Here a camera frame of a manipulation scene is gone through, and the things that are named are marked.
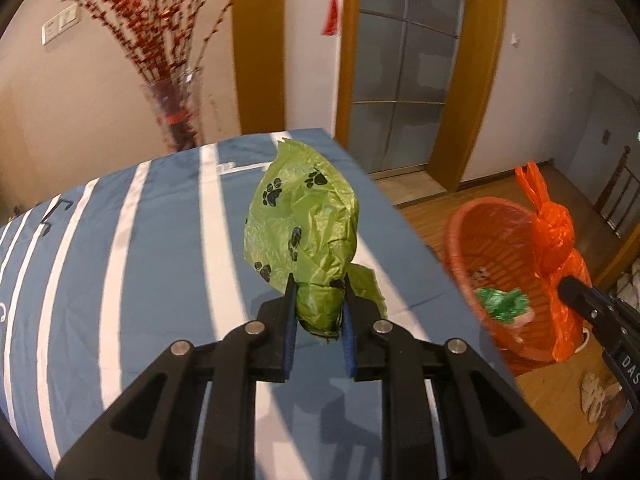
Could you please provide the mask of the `person's right hand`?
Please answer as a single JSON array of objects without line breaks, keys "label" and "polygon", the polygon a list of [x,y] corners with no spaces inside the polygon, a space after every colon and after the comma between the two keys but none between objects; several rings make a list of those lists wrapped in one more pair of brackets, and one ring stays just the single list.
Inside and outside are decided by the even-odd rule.
[{"label": "person's right hand", "polygon": [[579,456],[578,465],[581,470],[593,472],[600,459],[611,451],[618,434],[616,422],[622,417],[626,405],[627,398],[623,391],[608,402],[596,432]]}]

